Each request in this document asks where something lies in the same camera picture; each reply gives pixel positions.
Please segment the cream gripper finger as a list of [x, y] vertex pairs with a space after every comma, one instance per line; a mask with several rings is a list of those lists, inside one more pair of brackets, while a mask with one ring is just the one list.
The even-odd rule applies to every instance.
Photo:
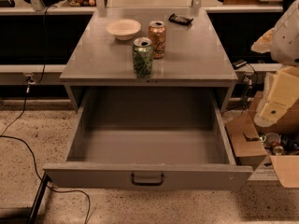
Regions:
[[272, 51], [274, 29], [271, 28], [260, 36], [251, 46], [251, 50], [257, 53], [266, 53]]
[[267, 73], [263, 98], [258, 103], [254, 123], [260, 127], [276, 124], [299, 99], [299, 67], [284, 65]]

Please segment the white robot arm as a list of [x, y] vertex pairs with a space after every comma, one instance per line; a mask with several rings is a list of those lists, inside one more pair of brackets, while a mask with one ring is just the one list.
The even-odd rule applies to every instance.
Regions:
[[299, 0], [295, 0], [275, 26], [251, 46], [258, 53], [270, 52], [282, 68], [265, 79], [263, 98], [254, 122], [260, 127], [277, 123], [299, 98]]

